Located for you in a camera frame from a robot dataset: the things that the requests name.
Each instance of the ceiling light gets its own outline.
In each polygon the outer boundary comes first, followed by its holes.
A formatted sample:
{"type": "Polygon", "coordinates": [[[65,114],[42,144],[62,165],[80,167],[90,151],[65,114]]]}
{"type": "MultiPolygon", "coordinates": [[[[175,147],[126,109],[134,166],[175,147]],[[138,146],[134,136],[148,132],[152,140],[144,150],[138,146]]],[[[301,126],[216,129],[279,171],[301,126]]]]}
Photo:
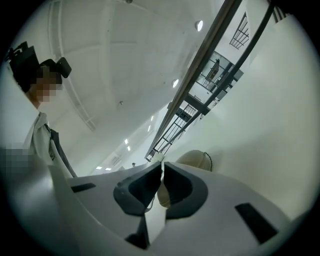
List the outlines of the ceiling light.
{"type": "Polygon", "coordinates": [[[179,79],[174,80],[173,83],[172,83],[173,88],[175,88],[178,83],[179,83],[179,79]]]}
{"type": "Polygon", "coordinates": [[[199,32],[202,29],[203,25],[204,22],[202,20],[199,20],[195,23],[195,29],[199,32]]]}

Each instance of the white wall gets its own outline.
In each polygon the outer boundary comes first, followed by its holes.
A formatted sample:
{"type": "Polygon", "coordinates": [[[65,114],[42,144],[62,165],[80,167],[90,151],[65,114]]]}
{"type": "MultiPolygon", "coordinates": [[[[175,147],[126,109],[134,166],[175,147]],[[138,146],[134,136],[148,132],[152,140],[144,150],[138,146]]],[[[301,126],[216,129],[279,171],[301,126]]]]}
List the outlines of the white wall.
{"type": "MultiPolygon", "coordinates": [[[[248,19],[249,35],[251,38],[256,33],[263,17],[266,14],[268,6],[269,4],[265,0],[247,0],[246,6],[245,6],[245,12],[248,19]]],[[[249,55],[248,60],[250,61],[250,63],[254,60],[257,53],[261,49],[261,47],[264,45],[265,40],[268,39],[268,34],[273,30],[275,24],[276,24],[276,21],[274,19],[274,16],[271,15],[267,25],[265,26],[265,29],[262,35],[260,36],[254,49],[249,55]]]]}
{"type": "Polygon", "coordinates": [[[215,172],[296,218],[310,208],[320,180],[319,70],[318,54],[298,22],[292,16],[280,21],[237,86],[164,161],[207,151],[215,172]]]}
{"type": "Polygon", "coordinates": [[[6,65],[0,70],[0,109],[0,147],[22,149],[39,111],[24,95],[6,65]]]}

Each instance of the metal railing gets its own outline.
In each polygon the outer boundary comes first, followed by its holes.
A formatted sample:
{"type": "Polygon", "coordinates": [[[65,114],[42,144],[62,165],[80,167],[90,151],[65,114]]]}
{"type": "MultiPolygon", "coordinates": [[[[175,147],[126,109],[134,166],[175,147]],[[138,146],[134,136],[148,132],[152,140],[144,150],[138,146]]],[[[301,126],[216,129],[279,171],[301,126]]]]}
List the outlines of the metal railing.
{"type": "Polygon", "coordinates": [[[247,14],[244,13],[239,23],[239,26],[234,32],[234,35],[229,44],[239,50],[239,48],[241,46],[244,46],[248,40],[249,40],[248,19],[247,19],[247,14]]]}
{"type": "Polygon", "coordinates": [[[191,117],[196,113],[196,111],[197,110],[190,104],[188,104],[184,109],[179,108],[176,113],[177,117],[173,117],[173,119],[171,120],[172,124],[168,127],[168,129],[165,131],[162,137],[155,144],[154,148],[152,149],[152,151],[146,159],[148,161],[151,161],[155,153],[162,153],[165,155],[168,149],[171,147],[171,145],[175,141],[179,140],[186,130],[181,132],[180,136],[176,137],[175,140],[173,140],[170,144],[162,148],[164,143],[169,142],[173,138],[173,136],[175,136],[179,132],[179,130],[191,119],[191,117]]]}
{"type": "MultiPolygon", "coordinates": [[[[234,79],[235,74],[237,73],[237,71],[240,69],[240,67],[242,66],[242,64],[245,62],[245,60],[247,59],[247,57],[249,56],[249,54],[251,53],[251,51],[253,50],[253,48],[255,47],[256,43],[258,42],[261,34],[263,33],[271,15],[273,14],[275,8],[275,4],[272,1],[268,8],[267,11],[257,29],[257,31],[255,32],[254,36],[252,37],[251,41],[248,43],[248,46],[246,47],[246,49],[244,50],[243,54],[241,55],[241,57],[239,58],[239,60],[237,61],[237,63],[234,65],[234,67],[231,69],[230,72],[228,72],[227,74],[225,74],[217,83],[216,85],[216,90],[212,93],[212,95],[209,97],[209,99],[205,102],[205,104],[203,104],[201,107],[202,109],[205,109],[208,107],[208,105],[214,101],[216,99],[216,97],[219,95],[219,93],[221,93],[221,91],[223,91],[224,89],[227,88],[227,86],[230,84],[230,82],[234,79]]],[[[202,59],[202,61],[204,63],[202,63],[201,68],[203,69],[205,67],[205,65],[207,64],[207,62],[209,60],[207,59],[202,59]]],[[[190,120],[183,125],[183,127],[181,127],[181,129],[175,133],[175,135],[173,135],[171,137],[171,139],[168,140],[168,142],[162,146],[162,148],[160,148],[159,150],[157,150],[158,152],[162,152],[164,149],[167,148],[168,145],[172,145],[172,143],[176,140],[176,138],[180,138],[182,133],[187,129],[187,127],[194,121],[196,120],[196,118],[201,115],[202,112],[201,111],[197,111],[191,118],[190,120]]],[[[151,150],[153,149],[154,145],[157,144],[158,140],[159,140],[160,136],[157,138],[155,137],[152,145],[151,145],[151,149],[147,152],[147,155],[145,156],[145,158],[147,158],[147,156],[149,155],[149,153],[151,152],[151,150]]]]}
{"type": "Polygon", "coordinates": [[[234,17],[241,2],[241,0],[225,0],[223,2],[207,35],[205,36],[198,52],[196,53],[190,65],[190,68],[186,72],[182,80],[182,83],[170,104],[170,108],[168,109],[165,117],[163,118],[163,121],[144,158],[148,157],[148,155],[150,154],[150,152],[152,151],[152,149],[154,148],[154,146],[166,130],[173,116],[176,114],[178,108],[181,106],[182,102],[188,95],[191,87],[196,82],[201,71],[204,69],[205,65],[212,56],[220,39],[224,35],[228,25],[234,17]]]}

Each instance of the railing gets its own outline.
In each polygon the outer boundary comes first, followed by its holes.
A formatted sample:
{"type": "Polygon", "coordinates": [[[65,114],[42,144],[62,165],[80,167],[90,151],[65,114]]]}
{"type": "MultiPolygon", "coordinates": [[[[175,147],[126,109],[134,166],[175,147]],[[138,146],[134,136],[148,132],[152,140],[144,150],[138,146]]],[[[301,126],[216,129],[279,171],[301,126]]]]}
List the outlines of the railing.
{"type": "Polygon", "coordinates": [[[184,109],[179,108],[176,112],[177,117],[174,116],[174,118],[171,120],[172,124],[168,127],[168,129],[165,131],[165,133],[161,136],[161,138],[158,140],[158,142],[155,144],[154,148],[146,158],[148,161],[151,161],[151,159],[154,157],[155,153],[162,153],[166,154],[168,149],[171,147],[171,145],[180,139],[180,137],[184,134],[186,130],[181,132],[180,136],[178,136],[175,140],[173,140],[170,144],[168,144],[166,147],[163,147],[164,143],[169,142],[173,136],[175,136],[178,131],[184,126],[191,117],[196,113],[196,109],[188,104],[184,109]]]}
{"type": "Polygon", "coordinates": [[[199,102],[201,101],[201,99],[198,98],[196,95],[194,95],[193,97],[194,97],[197,101],[199,101],[199,102]]]}
{"type": "Polygon", "coordinates": [[[278,23],[279,21],[282,21],[285,17],[287,17],[289,14],[282,11],[278,6],[275,6],[272,15],[275,23],[278,23]]]}
{"type": "MultiPolygon", "coordinates": [[[[224,2],[224,4],[222,5],[220,12],[222,13],[225,13],[226,10],[225,8],[227,9],[230,9],[230,6],[227,5],[227,4],[230,4],[230,3],[233,3],[235,4],[235,1],[228,1],[226,0],[224,2]]],[[[232,19],[233,15],[235,14],[235,11],[237,10],[239,5],[236,6],[235,10],[233,9],[233,12],[228,12],[228,15],[225,15],[223,20],[220,20],[220,24],[223,24],[224,23],[224,19],[227,19],[229,20],[230,22],[230,19],[232,19]]],[[[247,57],[249,56],[249,54],[251,53],[252,49],[254,48],[254,46],[256,45],[256,43],[258,42],[261,34],[263,33],[273,11],[274,11],[274,7],[275,7],[275,4],[274,2],[272,1],[268,8],[267,8],[267,11],[257,29],[257,31],[255,32],[254,36],[252,37],[251,41],[248,43],[248,46],[246,47],[246,49],[244,50],[243,54],[241,55],[241,57],[239,58],[239,60],[237,61],[237,63],[234,65],[234,67],[229,71],[229,72],[225,72],[225,74],[223,75],[223,77],[218,81],[218,83],[216,84],[216,88],[214,91],[212,91],[212,95],[209,97],[209,99],[204,103],[204,104],[201,104],[201,103],[197,103],[197,106],[193,105],[198,111],[188,120],[188,122],[186,122],[178,132],[175,132],[175,134],[166,142],[165,145],[163,145],[161,148],[157,149],[158,152],[163,152],[167,146],[171,146],[172,143],[179,137],[182,136],[182,133],[187,129],[187,127],[197,119],[197,117],[201,114],[205,115],[208,113],[208,106],[212,103],[212,101],[214,101],[217,96],[223,91],[225,90],[229,85],[230,83],[232,82],[232,80],[234,80],[235,78],[235,75],[236,73],[239,71],[240,67],[242,66],[242,64],[245,62],[245,60],[247,59],[247,57]]],[[[219,33],[217,33],[219,35],[219,37],[221,38],[224,31],[226,30],[225,27],[219,27],[219,33]]],[[[172,104],[171,106],[169,107],[169,110],[166,114],[166,116],[164,117],[161,125],[160,125],[160,128],[158,130],[158,133],[156,134],[145,158],[147,158],[149,156],[149,154],[152,152],[153,148],[155,145],[157,145],[159,139],[161,138],[161,135],[164,133],[166,127],[168,126],[168,124],[170,123],[170,121],[172,120],[172,112],[173,113],[176,113],[177,112],[177,104],[179,104],[178,106],[181,105],[182,101],[185,100],[188,96],[190,97],[190,95],[188,95],[189,93],[189,90],[190,90],[190,87],[192,87],[192,85],[196,82],[197,80],[197,77],[200,76],[202,70],[204,69],[204,67],[207,65],[207,63],[209,62],[209,59],[211,57],[211,55],[213,54],[214,50],[215,50],[215,47],[217,46],[217,43],[216,42],[213,42],[214,40],[211,41],[211,43],[209,43],[208,41],[206,42],[203,42],[201,46],[203,46],[203,44],[209,44],[209,47],[206,51],[206,53],[203,55],[203,58],[200,60],[200,63],[198,64],[198,66],[195,68],[195,70],[192,71],[192,67],[190,67],[190,69],[188,70],[187,72],[187,76],[191,76],[192,79],[189,79],[188,82],[186,82],[186,77],[184,78],[183,80],[183,84],[181,85],[180,89],[181,91],[178,91],[176,96],[174,97],[173,101],[172,101],[172,104]]]]}
{"type": "Polygon", "coordinates": [[[216,75],[221,69],[221,67],[220,67],[219,59],[216,59],[214,61],[210,58],[209,61],[213,63],[213,66],[210,68],[210,72],[207,75],[203,75],[201,72],[200,76],[204,78],[202,80],[202,83],[200,83],[199,81],[195,81],[195,82],[210,91],[215,85],[217,85],[218,78],[216,77],[216,75]]]}
{"type": "Polygon", "coordinates": [[[233,38],[231,39],[229,44],[239,50],[239,48],[241,46],[244,46],[248,40],[249,40],[248,19],[247,19],[247,14],[244,13],[239,23],[239,26],[234,32],[233,38]]]}
{"type": "Polygon", "coordinates": [[[196,82],[197,77],[200,75],[201,71],[204,69],[206,63],[212,56],[215,48],[217,47],[220,39],[225,33],[229,23],[231,22],[233,16],[235,15],[241,0],[225,0],[217,13],[207,35],[205,36],[198,52],[196,53],[190,68],[186,72],[182,83],[174,96],[170,107],[163,118],[163,121],[153,139],[153,142],[146,152],[145,158],[148,157],[151,150],[154,148],[173,116],[176,114],[178,108],[188,95],[191,87],[196,82]]]}
{"type": "MultiPolygon", "coordinates": [[[[218,87],[218,83],[219,81],[226,75],[228,74],[229,70],[234,66],[230,61],[228,61],[226,58],[224,58],[223,56],[221,56],[221,58],[225,59],[228,64],[225,67],[219,66],[219,64],[221,63],[219,61],[219,59],[217,59],[217,61],[213,61],[212,59],[210,59],[210,62],[214,63],[213,67],[211,68],[211,70],[217,65],[218,69],[217,70],[223,70],[221,72],[220,75],[215,75],[214,77],[210,77],[209,75],[203,75],[203,73],[200,74],[199,78],[197,79],[197,81],[195,81],[198,85],[204,87],[205,89],[207,89],[210,93],[212,93],[217,87],[218,87]]],[[[242,76],[242,72],[239,70],[238,73],[240,75],[238,75],[237,77],[234,77],[234,81],[237,82],[238,79],[240,78],[240,76],[242,76]]]]}

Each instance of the dark gray component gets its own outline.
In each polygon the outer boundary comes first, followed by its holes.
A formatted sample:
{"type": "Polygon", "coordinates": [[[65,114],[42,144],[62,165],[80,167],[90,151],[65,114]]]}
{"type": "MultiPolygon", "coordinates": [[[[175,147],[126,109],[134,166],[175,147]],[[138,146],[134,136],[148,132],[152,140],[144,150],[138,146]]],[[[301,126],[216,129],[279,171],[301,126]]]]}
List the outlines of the dark gray component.
{"type": "MultiPolygon", "coordinates": [[[[238,180],[184,164],[170,164],[201,179],[208,189],[208,196],[190,217],[167,219],[149,251],[157,255],[176,256],[178,252],[179,255],[194,256],[241,255],[257,249],[260,243],[235,209],[244,203],[251,204],[278,231],[289,225],[280,209],[238,180]]],[[[189,201],[188,205],[192,208],[196,203],[189,201]]]]}
{"type": "Polygon", "coordinates": [[[166,211],[167,220],[193,215],[208,197],[208,188],[203,180],[170,162],[164,163],[163,183],[171,204],[166,211]]]}
{"type": "Polygon", "coordinates": [[[51,136],[51,140],[53,140],[53,143],[56,147],[56,150],[58,151],[58,154],[61,157],[65,167],[69,170],[72,177],[74,177],[74,178],[77,177],[74,169],[71,167],[71,165],[68,161],[68,158],[67,158],[64,150],[62,149],[62,147],[60,145],[59,133],[56,132],[54,129],[49,128],[49,126],[46,124],[45,124],[45,127],[48,129],[50,136],[51,136]]]}
{"type": "Polygon", "coordinates": [[[67,78],[72,71],[72,68],[70,67],[70,65],[65,57],[61,57],[57,61],[56,69],[64,78],[67,78]]]}
{"type": "MultiPolygon", "coordinates": [[[[86,183],[95,184],[96,187],[74,193],[74,195],[94,218],[124,241],[130,234],[137,232],[141,216],[125,213],[114,198],[114,189],[119,182],[124,181],[126,178],[132,177],[140,172],[146,174],[145,170],[148,169],[151,171],[158,166],[161,168],[160,163],[155,163],[154,165],[144,164],[106,174],[69,178],[67,182],[70,187],[86,183]]],[[[141,209],[147,207],[144,207],[142,203],[140,203],[140,205],[141,209]]]]}
{"type": "Polygon", "coordinates": [[[71,189],[74,193],[78,193],[78,192],[89,190],[89,189],[92,189],[95,187],[96,187],[96,185],[93,183],[85,183],[85,184],[81,184],[81,185],[77,185],[77,186],[72,186],[71,189]]]}
{"type": "Polygon", "coordinates": [[[239,204],[235,209],[260,244],[268,241],[278,233],[250,203],[239,204]]]}
{"type": "Polygon", "coordinates": [[[141,218],[136,233],[129,235],[125,240],[130,244],[135,245],[136,247],[139,247],[141,249],[145,250],[148,248],[148,246],[150,245],[150,241],[145,216],[141,218]]]}
{"type": "Polygon", "coordinates": [[[114,200],[129,215],[143,216],[161,184],[161,162],[157,162],[120,182],[114,200]]]}

